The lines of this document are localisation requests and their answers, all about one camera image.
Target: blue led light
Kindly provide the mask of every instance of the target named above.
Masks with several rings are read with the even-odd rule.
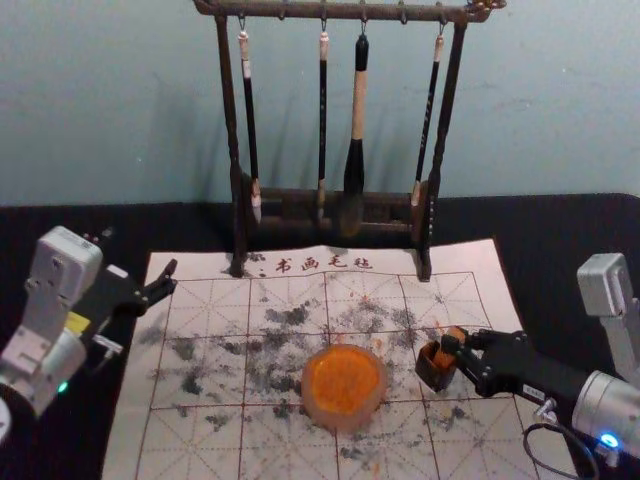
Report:
[[[610,433],[605,433],[600,437],[600,441],[609,448],[618,448],[618,439]]]

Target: teal wall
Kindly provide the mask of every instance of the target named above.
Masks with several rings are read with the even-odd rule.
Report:
[[[1,205],[229,200],[211,18],[188,0],[2,4]],[[640,1],[613,5],[511,0],[471,25],[442,195],[639,193]],[[328,24],[330,188],[340,187],[346,160],[359,29]],[[262,183],[313,187],[320,22],[250,18],[247,30]],[[367,27],[367,190],[411,187],[436,31]],[[237,33],[230,19],[248,169]],[[440,80],[442,88],[444,72]]]

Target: yellow label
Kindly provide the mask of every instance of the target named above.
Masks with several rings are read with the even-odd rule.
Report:
[[[65,323],[64,326],[76,335],[80,335],[86,330],[90,323],[91,322],[88,318],[78,315],[75,312],[69,312],[69,316],[67,316],[67,323]]]

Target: black cable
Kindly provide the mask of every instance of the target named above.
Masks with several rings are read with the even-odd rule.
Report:
[[[578,475],[572,475],[570,473],[563,472],[562,470],[553,468],[552,466],[547,465],[546,463],[543,463],[540,460],[538,460],[531,452],[531,447],[529,446],[529,435],[531,434],[531,432],[534,432],[535,430],[541,430],[543,428],[546,430],[551,430],[552,432],[561,433],[562,435],[564,435],[564,437],[567,440],[571,440],[580,450],[582,450],[582,453],[584,454],[586,459],[589,461],[589,464],[591,465],[591,469],[593,470],[593,476],[580,477]],[[522,446],[524,447],[524,451],[527,453],[527,455],[529,455],[529,458],[531,458],[533,463],[535,463],[536,465],[539,465],[545,470],[549,470],[550,472],[557,473],[558,475],[561,475],[566,478],[571,478],[573,480],[600,480],[600,469],[598,468],[596,459],[593,457],[593,454],[591,453],[589,448],[585,445],[585,443],[582,440],[578,438],[578,436],[575,433],[573,433],[571,430],[569,430],[567,427],[563,425],[534,423],[524,431],[524,436],[522,437]]]

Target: black tablecloth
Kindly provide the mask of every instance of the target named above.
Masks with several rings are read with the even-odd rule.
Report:
[[[56,225],[76,232],[113,226],[106,259],[139,281],[149,252],[231,250],[228,205],[132,205],[0,209],[0,346],[20,319],[23,289],[37,239]],[[613,372],[606,336],[584,313],[576,270],[593,253],[622,252],[640,294],[640,200],[627,195],[445,199],[436,244],[496,239],[522,323],[534,345],[569,365]],[[254,249],[317,244],[309,231],[259,234]],[[345,246],[408,247],[398,235],[365,236]],[[117,319],[116,340],[129,343],[133,324]],[[29,437],[29,448],[4,454],[7,478],[99,478],[124,362],[97,378],[74,378]],[[640,478],[640,463],[623,457],[603,478]]]

